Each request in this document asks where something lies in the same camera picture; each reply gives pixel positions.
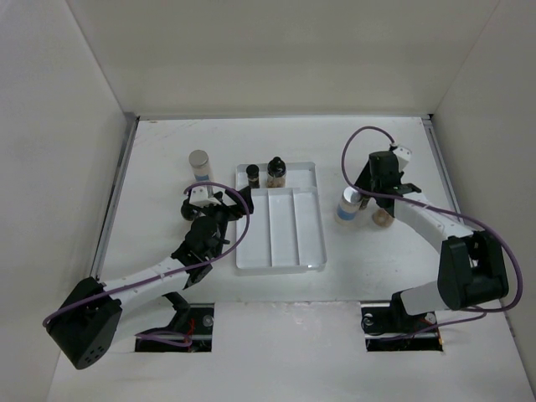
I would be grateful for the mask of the small black-cap spice bottle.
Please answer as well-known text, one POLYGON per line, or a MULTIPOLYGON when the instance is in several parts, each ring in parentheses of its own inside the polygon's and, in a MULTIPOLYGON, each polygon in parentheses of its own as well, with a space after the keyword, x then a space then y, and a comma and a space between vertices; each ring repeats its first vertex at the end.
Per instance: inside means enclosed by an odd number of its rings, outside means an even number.
POLYGON ((245 169, 248 186, 252 189, 260 188, 260 169, 256 164, 250 164, 245 169))

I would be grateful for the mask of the silver-lid blue-label jar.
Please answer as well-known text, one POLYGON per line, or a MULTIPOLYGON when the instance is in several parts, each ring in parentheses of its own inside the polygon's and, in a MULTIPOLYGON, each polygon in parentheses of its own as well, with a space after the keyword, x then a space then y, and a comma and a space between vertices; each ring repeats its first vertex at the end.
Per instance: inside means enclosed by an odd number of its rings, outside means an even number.
POLYGON ((352 224, 363 202, 363 195, 355 188, 346 187, 335 209, 335 220, 342 225, 352 224))

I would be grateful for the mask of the silver-lid white bead jar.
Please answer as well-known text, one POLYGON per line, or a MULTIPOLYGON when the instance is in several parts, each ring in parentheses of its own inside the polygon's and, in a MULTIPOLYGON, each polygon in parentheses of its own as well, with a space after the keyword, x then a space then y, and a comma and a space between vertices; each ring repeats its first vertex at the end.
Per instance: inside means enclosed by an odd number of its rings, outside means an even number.
POLYGON ((209 155, 204 150, 194 150, 188 156, 188 161, 197 182, 210 182, 213 178, 209 155))

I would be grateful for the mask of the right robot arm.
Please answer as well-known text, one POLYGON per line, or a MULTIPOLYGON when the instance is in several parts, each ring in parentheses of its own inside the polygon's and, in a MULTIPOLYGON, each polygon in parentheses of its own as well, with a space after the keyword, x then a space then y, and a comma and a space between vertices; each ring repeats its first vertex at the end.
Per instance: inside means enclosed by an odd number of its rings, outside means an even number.
POLYGON ((413 332, 425 316, 438 310, 458 311, 497 300, 509 284, 502 247, 488 231, 476 231, 436 209, 412 183, 402 183, 408 153, 373 152, 356 185, 373 195, 389 217, 408 225, 439 254, 435 281, 393 294, 387 307, 366 307, 368 334, 413 332))

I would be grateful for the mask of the black pump-top clear bottle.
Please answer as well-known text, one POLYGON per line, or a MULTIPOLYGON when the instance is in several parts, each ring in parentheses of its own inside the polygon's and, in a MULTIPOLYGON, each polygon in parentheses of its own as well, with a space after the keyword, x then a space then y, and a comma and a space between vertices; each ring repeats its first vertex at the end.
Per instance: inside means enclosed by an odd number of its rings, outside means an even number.
POLYGON ((284 188, 286 186, 286 164, 280 157, 273 157, 267 164, 266 186, 284 188))

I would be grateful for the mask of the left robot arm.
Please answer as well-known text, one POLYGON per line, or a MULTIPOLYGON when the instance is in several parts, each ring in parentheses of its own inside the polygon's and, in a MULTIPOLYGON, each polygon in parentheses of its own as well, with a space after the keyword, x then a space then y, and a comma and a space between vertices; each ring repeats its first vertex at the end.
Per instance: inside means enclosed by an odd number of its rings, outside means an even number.
POLYGON ((251 221, 252 189, 235 190, 224 185, 201 199, 202 183, 185 191, 181 213, 190 229, 181 245, 167 258, 136 274, 107 283, 90 276, 81 280, 60 308, 44 319, 46 332, 75 369, 87 369, 101 359, 126 330, 140 343, 160 343, 188 351, 194 343, 196 322, 181 291, 198 284, 214 262, 236 249, 226 233, 229 223, 251 221), (159 323, 130 320, 136 310, 154 301, 171 305, 159 314, 159 323))

